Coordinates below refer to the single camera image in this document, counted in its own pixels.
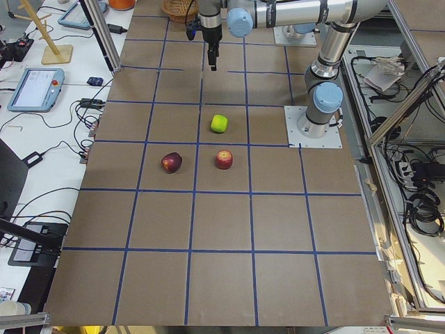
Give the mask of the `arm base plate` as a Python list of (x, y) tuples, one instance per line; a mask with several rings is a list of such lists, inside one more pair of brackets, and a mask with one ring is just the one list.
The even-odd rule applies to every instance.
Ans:
[(315, 125), (306, 115), (306, 106), (285, 106), (285, 122), (290, 148), (341, 149), (338, 122), (333, 115), (325, 125)]
[(276, 26), (273, 29), (275, 44), (292, 47), (315, 47), (317, 42), (314, 29), (315, 26), (312, 25)]

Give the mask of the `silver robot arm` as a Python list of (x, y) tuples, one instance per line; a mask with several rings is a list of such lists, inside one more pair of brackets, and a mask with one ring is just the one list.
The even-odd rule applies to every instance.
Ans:
[(203, 39), (208, 43), (208, 62), (217, 70), (219, 43), (223, 37), (221, 9), (227, 9), (227, 29), (243, 38), (256, 28), (319, 23), (327, 10), (327, 1), (199, 1)]
[(377, 15), (386, 1), (228, 1), (227, 24), (236, 37), (256, 28), (330, 24), (317, 59), (305, 72), (310, 96), (305, 114), (297, 121), (303, 136), (318, 139), (327, 132), (330, 120), (343, 100), (343, 92), (334, 80), (339, 64), (360, 22)]

